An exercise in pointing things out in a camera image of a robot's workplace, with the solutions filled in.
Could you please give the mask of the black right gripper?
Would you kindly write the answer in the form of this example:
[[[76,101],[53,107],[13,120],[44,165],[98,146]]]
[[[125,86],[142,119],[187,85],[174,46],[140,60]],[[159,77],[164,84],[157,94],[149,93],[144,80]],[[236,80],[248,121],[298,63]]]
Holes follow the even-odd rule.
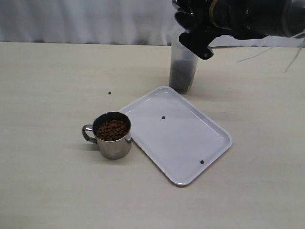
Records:
[[[174,18],[185,30],[179,42],[202,60],[214,53],[210,43],[214,36],[235,36],[234,0],[172,0]]]

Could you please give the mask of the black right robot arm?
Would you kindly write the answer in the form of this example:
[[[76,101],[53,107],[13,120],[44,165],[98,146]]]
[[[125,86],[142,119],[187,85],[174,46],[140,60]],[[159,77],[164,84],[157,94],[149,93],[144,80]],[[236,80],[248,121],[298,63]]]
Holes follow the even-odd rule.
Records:
[[[173,0],[179,42],[202,60],[214,53],[210,43],[228,35],[237,40],[267,36],[304,38],[303,0]]]

